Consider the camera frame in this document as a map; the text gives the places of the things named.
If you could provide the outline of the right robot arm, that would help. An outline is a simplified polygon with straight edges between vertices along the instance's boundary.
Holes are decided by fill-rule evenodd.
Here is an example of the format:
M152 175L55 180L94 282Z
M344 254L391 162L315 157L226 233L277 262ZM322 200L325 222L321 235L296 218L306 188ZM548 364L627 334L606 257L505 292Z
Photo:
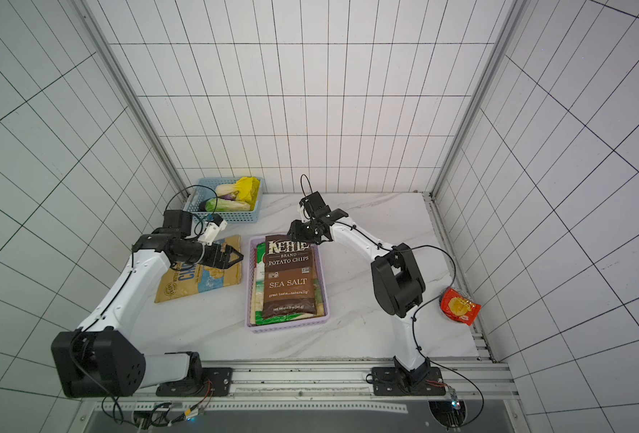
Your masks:
M295 241L320 245L337 242L370 264L373 293L392 319L395 335L395 375L402 387L423 382L429 366L413 341L413 314L423 301L425 281L411 247L392 245L371 236L341 209L313 209L303 201L301 219L292 222L288 235Z

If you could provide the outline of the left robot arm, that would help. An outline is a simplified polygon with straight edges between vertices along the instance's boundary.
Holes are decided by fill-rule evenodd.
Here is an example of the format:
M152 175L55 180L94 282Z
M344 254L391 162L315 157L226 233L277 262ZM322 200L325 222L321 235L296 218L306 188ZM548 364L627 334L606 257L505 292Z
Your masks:
M177 263L226 270L244 259L230 245L204 245L172 230L141 236L99 306L51 350L69 398L118 398L157 386L160 395L197 396L207 380L196 352L145 355L130 340L142 308Z

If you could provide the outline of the brown Kettle sea salt bag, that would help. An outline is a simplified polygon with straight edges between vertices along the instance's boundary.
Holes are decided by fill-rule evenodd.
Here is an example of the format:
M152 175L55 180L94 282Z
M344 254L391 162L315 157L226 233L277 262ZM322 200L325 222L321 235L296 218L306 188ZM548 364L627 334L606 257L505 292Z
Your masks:
M263 320L317 313L314 257L310 244L287 235L265 238Z

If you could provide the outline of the green Chuba cassava chips bag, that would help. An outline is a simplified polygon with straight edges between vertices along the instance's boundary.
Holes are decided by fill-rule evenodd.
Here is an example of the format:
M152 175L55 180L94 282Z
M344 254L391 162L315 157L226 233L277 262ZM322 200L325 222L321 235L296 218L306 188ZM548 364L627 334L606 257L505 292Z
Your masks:
M261 317L261 310L262 310L262 304L263 304L263 295L264 295L264 274L265 274L265 267L264 267L264 259L265 256L265 241L261 244L258 245L256 247L256 261L257 261L257 267L256 267L256 300L255 300L255 305L256 305L256 324L261 325L266 323L271 322L272 320L277 320L277 321L287 321L287 320L291 320L292 319L292 315L290 316L283 316L283 317L279 317L276 319L269 319L269 320L263 320ZM317 302L317 313L315 315L321 315L322 311L321 311L321 290L319 289L319 287L317 286L317 271L316 271L316 266L315 266L315 257L314 257L314 268L315 268L315 279L314 279L314 287L315 287L315 295L316 295L316 302Z

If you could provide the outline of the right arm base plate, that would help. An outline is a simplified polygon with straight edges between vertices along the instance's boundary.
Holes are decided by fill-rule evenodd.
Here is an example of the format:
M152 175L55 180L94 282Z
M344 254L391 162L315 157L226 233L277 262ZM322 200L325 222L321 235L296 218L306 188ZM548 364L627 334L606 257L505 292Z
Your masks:
M410 371L397 360L391 367L373 367L366 376L366 382L373 387L375 396L382 397L439 397L448 391L440 369L428 362Z

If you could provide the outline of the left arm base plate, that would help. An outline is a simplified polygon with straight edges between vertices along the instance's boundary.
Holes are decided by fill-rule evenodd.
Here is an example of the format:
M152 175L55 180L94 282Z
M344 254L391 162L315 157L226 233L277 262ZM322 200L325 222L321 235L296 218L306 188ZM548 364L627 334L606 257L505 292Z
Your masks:
M175 382L165 382L157 388L159 397L225 397L229 395L233 369L229 367L205 368L197 352L187 352L187 375Z

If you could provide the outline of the purple plastic basket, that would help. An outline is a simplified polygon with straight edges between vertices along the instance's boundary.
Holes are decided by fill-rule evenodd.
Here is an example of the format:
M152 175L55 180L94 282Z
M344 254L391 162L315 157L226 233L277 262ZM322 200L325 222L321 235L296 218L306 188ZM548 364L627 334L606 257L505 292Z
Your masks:
M315 257L315 266L317 271L317 286L321 290L321 315L292 315L291 320L277 321L272 320L269 323L261 325L256 324L256 247L261 245L265 241L265 235L252 236L249 242L249 264L248 264L248 277L247 277L247 311L245 312L245 327L253 333L265 333L282 329L301 328L308 326L315 326L325 324L329 321L330 305L328 300L328 293L325 285L325 278L323 272L323 264L319 253L319 247L314 246L313 252Z

